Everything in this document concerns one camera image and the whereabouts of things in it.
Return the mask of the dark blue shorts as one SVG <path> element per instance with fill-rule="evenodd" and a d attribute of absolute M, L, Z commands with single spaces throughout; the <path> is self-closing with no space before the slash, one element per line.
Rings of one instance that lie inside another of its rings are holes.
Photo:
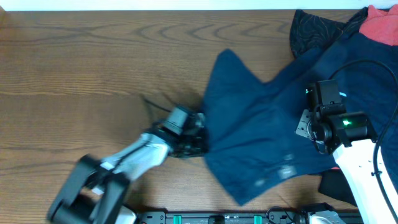
<path fill-rule="evenodd" d="M 300 175 L 334 167 L 310 140 L 295 134 L 307 107 L 308 84 L 335 77 L 349 112 L 363 111 L 383 135 L 381 151 L 397 181 L 397 47 L 362 34 L 344 35 L 327 49 L 312 48 L 273 80 L 260 81 L 231 50 L 216 59 L 203 99 L 209 152 L 205 161 L 225 190 L 244 205 Z"/>

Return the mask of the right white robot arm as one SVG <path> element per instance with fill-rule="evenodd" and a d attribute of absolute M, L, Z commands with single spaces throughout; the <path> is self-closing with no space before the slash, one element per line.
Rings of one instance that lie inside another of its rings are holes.
<path fill-rule="evenodd" d="M 397 192 L 385 167 L 380 137 L 363 112 L 349 113 L 335 80 L 315 82 L 296 134 L 322 144 L 343 172 L 364 223 L 397 223 Z"/>

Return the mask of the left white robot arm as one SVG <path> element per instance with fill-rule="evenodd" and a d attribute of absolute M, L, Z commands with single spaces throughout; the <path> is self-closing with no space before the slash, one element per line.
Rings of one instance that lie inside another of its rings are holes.
<path fill-rule="evenodd" d="M 47 212 L 51 223 L 135 223 L 124 204 L 130 184 L 167 157 L 206 153 L 205 116 L 175 108 L 152 124 L 139 139 L 111 156 L 83 156 Z"/>

